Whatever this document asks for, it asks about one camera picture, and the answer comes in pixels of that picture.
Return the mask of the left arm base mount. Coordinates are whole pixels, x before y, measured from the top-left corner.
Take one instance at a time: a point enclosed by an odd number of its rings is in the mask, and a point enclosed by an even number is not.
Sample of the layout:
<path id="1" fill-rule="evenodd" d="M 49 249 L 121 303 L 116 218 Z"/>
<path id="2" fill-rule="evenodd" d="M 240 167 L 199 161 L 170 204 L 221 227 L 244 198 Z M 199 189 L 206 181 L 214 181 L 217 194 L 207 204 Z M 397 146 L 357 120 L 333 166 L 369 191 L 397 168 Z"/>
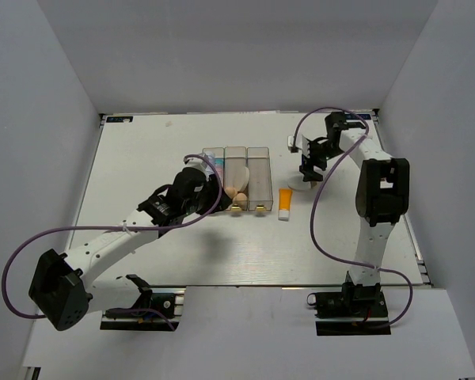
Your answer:
<path id="1" fill-rule="evenodd" d="M 106 310 L 100 330 L 174 332 L 181 321 L 184 288 L 151 288 L 128 308 Z"/>

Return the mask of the orange cosmetic tube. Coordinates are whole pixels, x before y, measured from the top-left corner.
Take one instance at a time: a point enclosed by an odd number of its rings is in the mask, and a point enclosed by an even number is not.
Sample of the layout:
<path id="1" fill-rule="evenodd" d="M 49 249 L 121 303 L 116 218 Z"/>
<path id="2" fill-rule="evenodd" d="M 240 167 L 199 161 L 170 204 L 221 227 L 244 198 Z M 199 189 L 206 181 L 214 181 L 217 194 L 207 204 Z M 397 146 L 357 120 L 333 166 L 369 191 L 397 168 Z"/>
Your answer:
<path id="1" fill-rule="evenodd" d="M 288 221 L 291 210 L 291 197 L 293 191 L 290 188 L 281 188 L 279 190 L 278 220 Z"/>

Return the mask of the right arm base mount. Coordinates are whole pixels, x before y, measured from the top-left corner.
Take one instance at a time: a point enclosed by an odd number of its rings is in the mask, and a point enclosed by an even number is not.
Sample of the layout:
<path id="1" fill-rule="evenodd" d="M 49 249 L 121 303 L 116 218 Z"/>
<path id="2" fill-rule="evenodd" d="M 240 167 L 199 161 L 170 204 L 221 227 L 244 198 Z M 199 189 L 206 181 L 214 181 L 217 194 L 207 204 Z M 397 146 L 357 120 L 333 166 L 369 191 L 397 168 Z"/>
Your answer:
<path id="1" fill-rule="evenodd" d="M 389 313 L 384 294 L 347 300 L 343 292 L 309 293 L 307 306 L 315 311 L 317 336 L 388 336 Z"/>

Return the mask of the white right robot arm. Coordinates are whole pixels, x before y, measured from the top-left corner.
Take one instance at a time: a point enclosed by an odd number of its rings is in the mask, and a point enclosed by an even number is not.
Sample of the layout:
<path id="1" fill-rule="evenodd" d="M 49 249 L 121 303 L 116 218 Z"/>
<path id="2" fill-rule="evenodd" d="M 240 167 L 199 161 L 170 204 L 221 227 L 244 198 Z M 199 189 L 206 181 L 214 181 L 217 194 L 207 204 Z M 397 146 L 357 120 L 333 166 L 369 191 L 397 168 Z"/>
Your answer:
<path id="1" fill-rule="evenodd" d="M 409 208 L 410 165 L 405 158 L 394 158 L 369 136 L 366 120 L 342 108 L 334 108 L 325 117 L 326 135 L 310 140 L 299 133 L 288 140 L 292 153 L 302 153 L 299 172 L 304 183 L 325 186 L 335 171 L 325 175 L 328 161 L 340 164 L 352 159 L 359 172 L 355 194 L 355 209 L 360 217 L 359 240 L 353 260 L 345 260 L 329 253 L 334 261 L 348 264 L 347 281 L 355 287 L 376 287 L 387 241 L 393 228 Z"/>

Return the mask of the beige gourd makeup sponge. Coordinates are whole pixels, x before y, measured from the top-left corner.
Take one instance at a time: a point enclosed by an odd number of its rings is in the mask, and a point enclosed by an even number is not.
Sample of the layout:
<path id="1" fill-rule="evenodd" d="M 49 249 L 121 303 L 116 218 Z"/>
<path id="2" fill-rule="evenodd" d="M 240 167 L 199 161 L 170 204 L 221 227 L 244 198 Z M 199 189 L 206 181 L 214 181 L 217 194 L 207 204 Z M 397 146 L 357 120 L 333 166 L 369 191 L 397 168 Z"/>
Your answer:
<path id="1" fill-rule="evenodd" d="M 246 210 L 248 207 L 248 197 L 245 193 L 239 192 L 233 198 L 233 207 L 239 207 L 241 210 Z"/>

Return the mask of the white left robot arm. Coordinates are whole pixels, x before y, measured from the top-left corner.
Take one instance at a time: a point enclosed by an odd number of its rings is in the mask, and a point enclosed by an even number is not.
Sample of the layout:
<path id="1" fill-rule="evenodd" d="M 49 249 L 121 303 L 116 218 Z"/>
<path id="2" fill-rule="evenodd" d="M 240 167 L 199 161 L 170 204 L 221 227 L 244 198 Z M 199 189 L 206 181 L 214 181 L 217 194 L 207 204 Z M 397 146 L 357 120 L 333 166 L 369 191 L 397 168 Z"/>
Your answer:
<path id="1" fill-rule="evenodd" d="M 217 173 L 184 168 L 172 184 L 162 185 L 142 201 L 116 230 L 105 230 L 64 253 L 53 249 L 43 253 L 28 295 L 58 331 L 96 311 L 110 318 L 163 321 L 173 329 L 173 295 L 154 295 L 149 283 L 135 274 L 108 282 L 97 279 L 137 249 L 181 228 L 188 216 L 214 214 L 230 205 Z"/>

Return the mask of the round beige powder puff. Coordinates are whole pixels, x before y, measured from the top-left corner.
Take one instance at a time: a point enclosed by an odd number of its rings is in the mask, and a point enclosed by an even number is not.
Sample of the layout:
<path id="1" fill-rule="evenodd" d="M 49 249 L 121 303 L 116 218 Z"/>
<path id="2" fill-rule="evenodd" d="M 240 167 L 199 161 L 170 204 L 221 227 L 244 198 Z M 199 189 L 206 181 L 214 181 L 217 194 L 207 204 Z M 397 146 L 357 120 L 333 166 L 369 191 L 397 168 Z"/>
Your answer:
<path id="1" fill-rule="evenodd" d="M 249 168 L 245 165 L 237 169 L 233 185 L 238 190 L 238 192 L 244 192 L 249 183 Z"/>

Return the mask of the beige makeup sponge egg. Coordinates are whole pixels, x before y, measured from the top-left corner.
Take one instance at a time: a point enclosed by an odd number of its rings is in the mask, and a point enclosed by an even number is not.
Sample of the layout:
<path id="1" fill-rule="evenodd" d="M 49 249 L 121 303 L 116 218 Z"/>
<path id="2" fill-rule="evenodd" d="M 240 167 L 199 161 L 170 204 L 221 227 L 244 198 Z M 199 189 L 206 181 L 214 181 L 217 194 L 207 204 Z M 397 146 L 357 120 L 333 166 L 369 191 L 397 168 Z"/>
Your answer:
<path id="1" fill-rule="evenodd" d="M 233 199 L 237 194 L 238 194 L 238 190 L 234 187 L 225 187 L 225 193 L 231 198 Z"/>

